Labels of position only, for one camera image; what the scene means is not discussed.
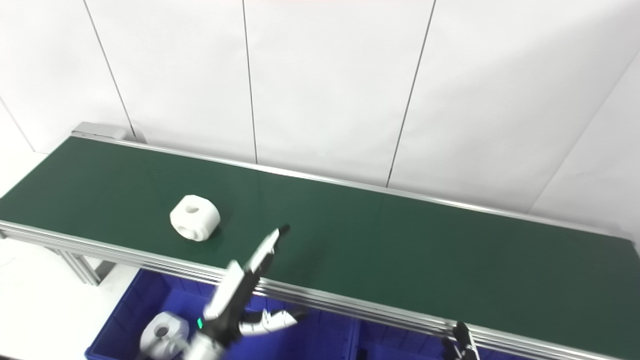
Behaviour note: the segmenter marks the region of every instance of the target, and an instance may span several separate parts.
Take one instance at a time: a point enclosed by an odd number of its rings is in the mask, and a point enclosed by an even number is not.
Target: green conveyor belt
[[[208,241],[169,223],[186,194],[220,210]],[[640,261],[621,238],[82,138],[0,219],[220,268],[288,223],[272,280],[640,358]]]

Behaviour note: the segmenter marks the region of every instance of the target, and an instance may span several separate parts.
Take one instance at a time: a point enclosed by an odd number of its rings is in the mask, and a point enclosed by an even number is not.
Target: robotic arm
[[[185,349],[184,360],[218,360],[242,336],[277,331],[297,324],[307,315],[306,308],[253,313],[244,310],[271,264],[278,241],[288,230],[285,225],[267,235],[244,268],[236,260],[229,263],[227,275],[204,308],[201,329]]]

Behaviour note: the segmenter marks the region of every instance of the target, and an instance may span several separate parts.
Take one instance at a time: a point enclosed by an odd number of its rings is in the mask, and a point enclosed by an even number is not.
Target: conveyor leg
[[[113,263],[103,261],[103,264],[106,266],[100,264],[98,269],[94,270],[82,255],[73,254],[64,250],[55,249],[54,251],[67,262],[71,270],[73,270],[85,284],[98,286],[106,273],[113,268]]]

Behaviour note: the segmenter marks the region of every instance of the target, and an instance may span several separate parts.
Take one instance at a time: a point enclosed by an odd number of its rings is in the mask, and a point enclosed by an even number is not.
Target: white floor
[[[44,157],[0,149],[0,197]],[[84,359],[137,271],[116,265],[100,286],[85,285],[53,252],[0,239],[0,355]]]

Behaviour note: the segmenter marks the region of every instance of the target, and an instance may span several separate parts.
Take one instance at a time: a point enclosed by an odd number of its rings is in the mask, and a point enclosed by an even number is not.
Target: hole
[[[169,328],[163,325],[160,325],[160,327],[156,328],[156,336],[158,338],[162,338],[164,335],[167,335],[167,333],[169,332]]]
[[[189,214],[193,214],[193,213],[197,213],[198,212],[198,207],[195,205],[187,205],[184,207],[184,211],[188,212]]]
[[[187,229],[184,226],[178,226],[178,233],[187,239],[193,239],[196,235],[195,231]]]

